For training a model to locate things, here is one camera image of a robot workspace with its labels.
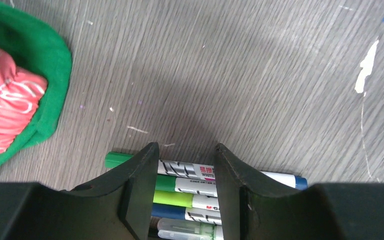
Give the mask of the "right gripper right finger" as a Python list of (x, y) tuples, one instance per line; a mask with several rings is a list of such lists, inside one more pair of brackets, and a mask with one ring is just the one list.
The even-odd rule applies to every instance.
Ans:
[(226, 240), (384, 240), (384, 183), (284, 185), (215, 147)]

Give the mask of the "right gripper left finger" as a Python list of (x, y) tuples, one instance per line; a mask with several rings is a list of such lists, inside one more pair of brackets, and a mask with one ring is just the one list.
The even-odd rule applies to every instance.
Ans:
[(72, 190), (0, 182), (0, 240), (147, 239), (159, 155), (151, 142)]

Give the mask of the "lime cap marker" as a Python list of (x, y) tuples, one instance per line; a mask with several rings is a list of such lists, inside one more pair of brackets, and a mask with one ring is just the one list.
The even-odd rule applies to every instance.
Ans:
[(153, 203), (218, 212), (220, 211), (217, 197), (184, 192), (168, 192), (156, 190), (153, 196)]

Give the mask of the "green clip cap marker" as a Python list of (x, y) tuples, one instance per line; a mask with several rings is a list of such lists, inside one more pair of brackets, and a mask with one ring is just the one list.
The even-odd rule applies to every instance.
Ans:
[[(132, 157), (130, 154), (119, 153), (119, 152), (109, 152), (105, 156), (105, 167), (114, 168), (119, 166), (122, 163), (125, 163)], [(267, 172), (260, 171), (261, 173), (267, 175), (268, 177), (284, 184), (289, 187), (305, 190), (308, 187), (307, 179), (301, 176), (287, 174), (287, 173), (277, 173), (277, 172)], [(205, 164), (196, 164), (196, 163), (186, 163), (178, 162), (171, 160), (162, 160), (158, 161), (158, 170), (159, 175), (174, 176), (178, 178), (188, 178), (194, 180), (203, 180), (215, 182), (215, 169), (212, 165)]]

